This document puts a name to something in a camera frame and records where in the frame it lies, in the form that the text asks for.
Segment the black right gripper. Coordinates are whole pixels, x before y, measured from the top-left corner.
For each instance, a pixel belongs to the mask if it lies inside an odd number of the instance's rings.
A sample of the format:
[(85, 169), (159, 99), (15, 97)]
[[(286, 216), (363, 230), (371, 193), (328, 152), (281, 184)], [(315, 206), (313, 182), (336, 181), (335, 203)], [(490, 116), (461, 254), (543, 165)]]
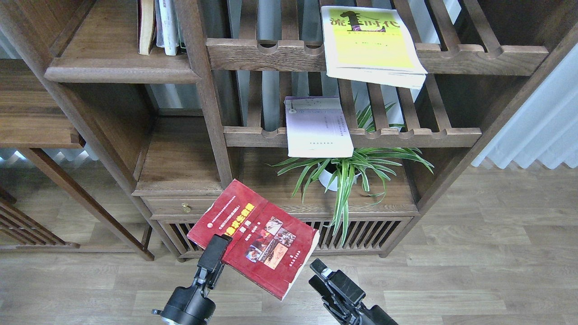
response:
[(310, 264), (316, 274), (309, 284), (320, 294), (324, 307), (341, 325), (396, 325), (382, 308), (374, 305), (368, 309), (362, 302), (366, 293), (341, 271), (332, 271), (316, 258)]

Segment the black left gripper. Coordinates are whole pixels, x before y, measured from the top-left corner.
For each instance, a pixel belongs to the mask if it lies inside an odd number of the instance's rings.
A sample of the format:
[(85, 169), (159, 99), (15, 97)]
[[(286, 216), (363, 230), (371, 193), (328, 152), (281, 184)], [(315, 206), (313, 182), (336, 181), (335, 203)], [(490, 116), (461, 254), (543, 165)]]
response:
[(207, 325), (215, 311), (215, 303), (208, 293), (215, 287), (223, 271), (222, 257), (231, 242), (228, 235), (213, 235), (197, 263), (191, 286), (177, 287), (161, 311), (168, 325)]

